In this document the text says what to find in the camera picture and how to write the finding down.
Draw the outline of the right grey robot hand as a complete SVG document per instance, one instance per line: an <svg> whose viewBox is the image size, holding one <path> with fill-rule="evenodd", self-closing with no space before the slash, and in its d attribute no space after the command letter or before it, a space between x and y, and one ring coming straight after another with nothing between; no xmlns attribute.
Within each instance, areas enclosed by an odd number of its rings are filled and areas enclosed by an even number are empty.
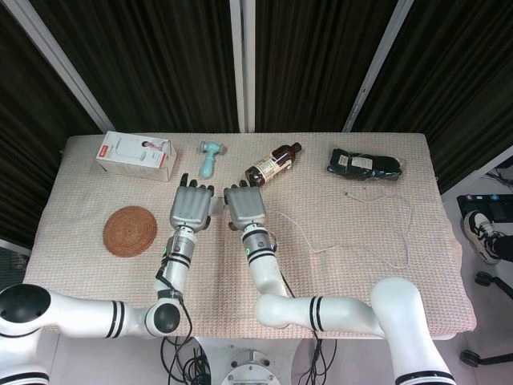
<svg viewBox="0 0 513 385"><path fill-rule="evenodd" d="M224 203L231 217L228 227L233 231L243 231L249 225L263 225L266 222L261 191L245 180L224 189Z"/></svg>

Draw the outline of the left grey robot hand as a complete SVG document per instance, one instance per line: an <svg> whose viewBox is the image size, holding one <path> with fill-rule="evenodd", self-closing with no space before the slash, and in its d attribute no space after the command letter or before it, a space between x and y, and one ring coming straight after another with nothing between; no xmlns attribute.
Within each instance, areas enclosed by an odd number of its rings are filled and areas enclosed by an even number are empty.
<svg viewBox="0 0 513 385"><path fill-rule="evenodd" d="M205 230L211 221L209 207L213 196L212 185L198 185L196 179L188 180L188 174L184 173L169 216L171 227L177 229L184 226L194 233Z"/></svg>

